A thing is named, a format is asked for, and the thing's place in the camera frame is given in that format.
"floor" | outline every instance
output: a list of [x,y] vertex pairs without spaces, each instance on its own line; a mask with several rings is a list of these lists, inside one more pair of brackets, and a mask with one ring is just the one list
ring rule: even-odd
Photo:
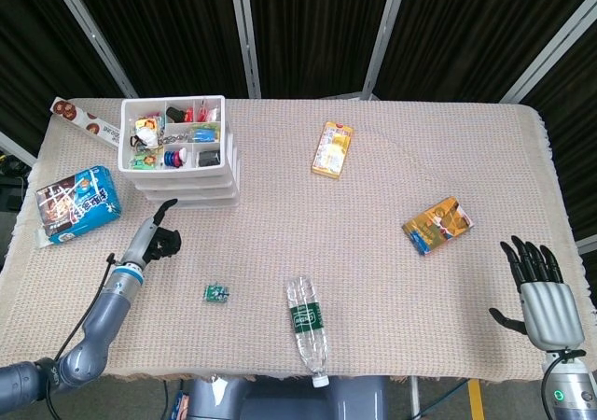
[[[3,262],[16,215],[0,212],[0,253]],[[169,387],[169,405],[172,406],[178,381]],[[453,378],[419,380],[421,407],[424,408],[458,384]],[[410,385],[390,383],[387,391],[389,418],[410,418]],[[539,382],[483,384],[481,398],[485,418],[488,420],[543,420],[545,415],[539,398]],[[138,380],[123,382],[103,377],[81,388],[76,393],[54,399],[57,412],[64,420],[160,419],[164,409],[165,394],[161,381]],[[3,420],[46,420],[50,418],[44,402],[39,402],[15,413],[3,416]],[[426,418],[442,420],[470,419],[470,402],[466,386],[439,404]]]

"small green circuit board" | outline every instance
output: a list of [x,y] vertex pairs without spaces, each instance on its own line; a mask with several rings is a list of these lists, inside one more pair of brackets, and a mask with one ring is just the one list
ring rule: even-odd
[[203,299],[206,301],[215,301],[218,303],[224,303],[228,300],[228,287],[222,287],[218,283],[215,285],[208,285],[205,287],[203,293]]

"table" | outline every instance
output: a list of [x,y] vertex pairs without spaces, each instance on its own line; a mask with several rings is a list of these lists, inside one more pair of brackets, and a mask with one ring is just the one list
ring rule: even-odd
[[[120,100],[75,99],[119,125]],[[592,305],[547,135],[522,105],[227,100],[242,154],[235,209],[172,210],[183,246],[152,262],[106,373],[304,374],[286,277],[320,293],[330,374],[538,379],[543,355],[499,327],[521,318],[499,241],[548,245],[576,297],[597,367]],[[355,128],[340,180],[310,172],[323,123]],[[123,216],[74,241],[35,249],[33,190],[94,164],[116,181]],[[420,257],[400,226],[456,196],[476,226]],[[0,274],[0,365],[55,353],[90,302],[108,253],[119,257],[155,206],[117,168],[115,149],[52,117]],[[213,282],[226,304],[201,299]]]

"blue snack bag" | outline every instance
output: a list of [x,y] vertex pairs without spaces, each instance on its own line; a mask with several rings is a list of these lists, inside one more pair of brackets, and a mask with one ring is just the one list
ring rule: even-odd
[[64,243],[120,217],[110,172],[93,166],[35,193],[46,236]]

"green bottle label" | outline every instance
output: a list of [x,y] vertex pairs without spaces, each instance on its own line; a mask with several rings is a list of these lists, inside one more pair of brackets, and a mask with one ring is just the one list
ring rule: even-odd
[[321,318],[321,309],[317,302],[290,308],[290,315],[292,316],[292,325],[295,328],[295,333],[304,333],[324,327],[324,321]]

